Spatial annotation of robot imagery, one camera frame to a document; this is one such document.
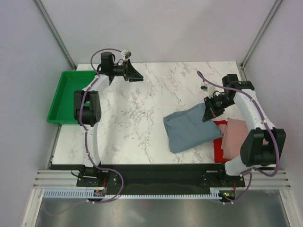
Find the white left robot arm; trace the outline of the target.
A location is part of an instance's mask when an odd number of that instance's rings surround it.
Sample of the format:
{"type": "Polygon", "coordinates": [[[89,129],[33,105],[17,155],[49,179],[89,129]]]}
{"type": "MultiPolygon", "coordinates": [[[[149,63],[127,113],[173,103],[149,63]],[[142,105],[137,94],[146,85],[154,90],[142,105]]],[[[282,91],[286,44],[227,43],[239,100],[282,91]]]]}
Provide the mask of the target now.
{"type": "Polygon", "coordinates": [[[93,54],[100,53],[101,63],[92,69],[94,79],[82,90],[74,91],[74,119],[82,127],[84,135],[84,161],[79,169],[78,187],[98,187],[103,184],[104,175],[100,170],[101,160],[98,152],[98,123],[102,111],[99,95],[111,85],[115,77],[123,77],[127,82],[141,82],[143,76],[132,66],[131,52],[106,48],[93,54]]]}

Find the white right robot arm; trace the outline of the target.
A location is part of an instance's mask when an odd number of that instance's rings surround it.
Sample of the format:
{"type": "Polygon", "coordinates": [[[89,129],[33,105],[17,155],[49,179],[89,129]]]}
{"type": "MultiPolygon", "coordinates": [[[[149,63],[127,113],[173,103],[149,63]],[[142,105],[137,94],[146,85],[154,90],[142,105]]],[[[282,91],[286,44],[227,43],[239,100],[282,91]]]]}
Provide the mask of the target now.
{"type": "Polygon", "coordinates": [[[225,162],[223,171],[217,174],[222,186],[233,182],[234,176],[245,176],[258,171],[267,177],[274,177],[280,166],[286,132],[278,129],[266,116],[260,106],[251,81],[239,80],[236,74],[222,78],[224,91],[216,95],[210,93],[204,98],[203,121],[221,116],[224,110],[237,105],[248,127],[248,135],[240,148],[240,154],[225,162]]]}

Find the blue grey t shirt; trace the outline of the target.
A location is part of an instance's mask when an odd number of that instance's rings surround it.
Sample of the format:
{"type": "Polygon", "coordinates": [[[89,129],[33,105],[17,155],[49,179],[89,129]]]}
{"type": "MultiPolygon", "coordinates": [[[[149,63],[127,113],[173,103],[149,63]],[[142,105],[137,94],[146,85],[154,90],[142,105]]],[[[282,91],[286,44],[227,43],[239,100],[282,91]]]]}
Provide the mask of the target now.
{"type": "Polygon", "coordinates": [[[177,154],[222,136],[213,121],[203,121],[205,104],[174,112],[163,118],[171,153],[177,154]]]}

